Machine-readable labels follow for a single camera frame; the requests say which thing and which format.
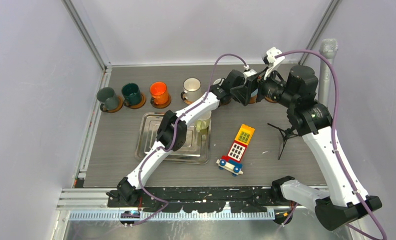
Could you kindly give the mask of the grey white cup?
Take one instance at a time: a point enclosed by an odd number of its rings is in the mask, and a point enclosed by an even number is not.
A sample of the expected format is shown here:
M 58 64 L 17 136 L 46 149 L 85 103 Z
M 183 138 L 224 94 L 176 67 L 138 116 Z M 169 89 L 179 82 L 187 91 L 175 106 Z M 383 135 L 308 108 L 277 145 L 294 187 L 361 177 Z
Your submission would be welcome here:
M 215 80 L 214 82 L 213 82 L 213 85 L 214 86 L 221 86 L 222 85 L 222 83 L 224 82 L 224 78 L 219 78 L 219 79 L 217 79 L 217 80 Z

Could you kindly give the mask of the light patterned wooden coaster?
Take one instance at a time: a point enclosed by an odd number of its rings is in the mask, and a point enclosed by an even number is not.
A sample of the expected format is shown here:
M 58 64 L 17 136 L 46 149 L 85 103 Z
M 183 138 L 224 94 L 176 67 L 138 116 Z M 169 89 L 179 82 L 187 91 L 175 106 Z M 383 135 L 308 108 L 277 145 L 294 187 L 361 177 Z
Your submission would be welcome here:
M 189 101 L 188 99 L 184 99 L 183 101 L 184 101 L 186 104 L 188 104 L 188 105 L 191 105 L 191 104 L 194 103 L 193 101 Z

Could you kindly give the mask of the orange cup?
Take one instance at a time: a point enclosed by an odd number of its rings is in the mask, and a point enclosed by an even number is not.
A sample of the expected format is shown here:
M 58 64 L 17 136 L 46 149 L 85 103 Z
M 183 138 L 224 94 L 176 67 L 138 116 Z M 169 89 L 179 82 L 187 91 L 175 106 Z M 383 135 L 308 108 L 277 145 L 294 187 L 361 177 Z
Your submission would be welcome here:
M 155 98 L 155 102 L 157 104 L 163 104 L 167 102 L 169 93 L 167 85 L 164 82 L 154 82 L 150 86 L 149 91 L 151 93 L 151 96 Z

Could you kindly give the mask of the dark teal cup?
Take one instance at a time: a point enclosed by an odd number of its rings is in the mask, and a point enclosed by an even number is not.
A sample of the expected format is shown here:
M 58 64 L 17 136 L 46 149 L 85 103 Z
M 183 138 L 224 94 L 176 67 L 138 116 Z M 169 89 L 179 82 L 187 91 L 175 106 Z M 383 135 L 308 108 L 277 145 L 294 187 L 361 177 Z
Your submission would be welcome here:
M 124 97 L 125 106 L 135 106 L 141 103 L 142 96 L 139 86 L 135 83 L 128 83 L 122 87 L 121 93 Z

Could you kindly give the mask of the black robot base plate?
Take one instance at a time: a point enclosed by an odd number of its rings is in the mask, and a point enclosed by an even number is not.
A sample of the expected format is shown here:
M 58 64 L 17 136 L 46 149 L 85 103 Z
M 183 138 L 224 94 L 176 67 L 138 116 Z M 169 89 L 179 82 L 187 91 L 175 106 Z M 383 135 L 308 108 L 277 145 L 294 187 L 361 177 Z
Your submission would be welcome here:
M 275 201 L 269 187 L 260 186 L 212 186 L 212 187 L 149 187 L 151 195 L 142 190 L 133 192 L 125 201 L 117 190 L 110 190 L 107 206 L 111 208 L 139 207 L 153 213 L 161 208 L 164 213 L 219 213 L 229 206 L 233 213 L 260 213 L 264 207 L 285 207 L 290 201 Z

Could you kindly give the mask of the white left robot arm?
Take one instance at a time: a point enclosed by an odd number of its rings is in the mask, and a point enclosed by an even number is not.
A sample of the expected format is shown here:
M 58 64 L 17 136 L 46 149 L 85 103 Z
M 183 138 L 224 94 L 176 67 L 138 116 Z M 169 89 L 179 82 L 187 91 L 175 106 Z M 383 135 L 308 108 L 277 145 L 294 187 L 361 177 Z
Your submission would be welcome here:
M 168 110 L 157 130 L 156 140 L 150 152 L 140 164 L 117 184 L 116 190 L 107 192 L 108 198 L 122 202 L 127 207 L 135 206 L 139 201 L 139 192 L 163 160 L 172 152 L 179 150 L 186 141 L 188 127 L 199 117 L 219 107 L 232 97 L 232 89 L 246 82 L 243 72 L 232 70 L 226 78 L 209 89 L 191 105 L 173 112 Z

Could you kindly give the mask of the silver metal tray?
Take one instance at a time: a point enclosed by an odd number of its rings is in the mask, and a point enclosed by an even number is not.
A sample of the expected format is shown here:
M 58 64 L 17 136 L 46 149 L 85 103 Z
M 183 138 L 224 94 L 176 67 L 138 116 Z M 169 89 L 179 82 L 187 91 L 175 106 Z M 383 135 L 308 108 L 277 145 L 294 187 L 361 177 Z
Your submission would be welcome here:
M 141 122 L 135 157 L 141 161 L 153 146 L 159 125 L 163 119 L 162 113 L 148 112 Z M 204 165 L 209 161 L 211 127 L 197 130 L 195 124 L 188 127 L 186 142 L 182 148 L 171 153 L 164 159 L 166 163 Z

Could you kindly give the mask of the white metallic cup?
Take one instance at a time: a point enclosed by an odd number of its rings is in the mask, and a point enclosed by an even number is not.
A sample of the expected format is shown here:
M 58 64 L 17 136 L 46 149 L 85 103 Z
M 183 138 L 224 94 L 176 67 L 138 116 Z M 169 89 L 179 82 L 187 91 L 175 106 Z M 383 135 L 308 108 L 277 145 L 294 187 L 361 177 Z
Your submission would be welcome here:
M 187 78 L 183 82 L 183 91 L 180 94 L 181 99 L 188 99 L 191 102 L 195 102 L 202 96 L 201 82 L 195 77 Z

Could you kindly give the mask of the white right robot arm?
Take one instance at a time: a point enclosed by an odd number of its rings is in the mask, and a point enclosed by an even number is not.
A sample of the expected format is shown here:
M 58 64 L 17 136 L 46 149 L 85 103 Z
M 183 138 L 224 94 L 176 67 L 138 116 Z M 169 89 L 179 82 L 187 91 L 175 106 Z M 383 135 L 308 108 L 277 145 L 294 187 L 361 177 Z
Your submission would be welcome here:
M 272 182 L 271 199 L 277 205 L 291 201 L 312 210 L 327 230 L 372 215 L 382 207 L 378 196 L 370 195 L 356 178 L 341 149 L 328 108 L 315 99 L 318 78 L 312 68 L 296 65 L 283 80 L 277 71 L 263 78 L 259 72 L 231 71 L 222 86 L 233 99 L 246 105 L 252 92 L 287 109 L 291 127 L 314 155 L 328 186 L 327 191 L 304 185 L 292 176 Z

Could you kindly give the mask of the dark grey cup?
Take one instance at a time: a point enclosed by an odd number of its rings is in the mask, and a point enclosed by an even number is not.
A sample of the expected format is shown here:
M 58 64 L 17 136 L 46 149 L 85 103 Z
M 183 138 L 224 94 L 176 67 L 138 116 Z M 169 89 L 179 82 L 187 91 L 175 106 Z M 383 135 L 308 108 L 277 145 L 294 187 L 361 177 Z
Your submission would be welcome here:
M 96 94 L 96 99 L 100 104 L 104 104 L 108 110 L 113 110 L 118 106 L 117 94 L 111 87 L 101 88 Z

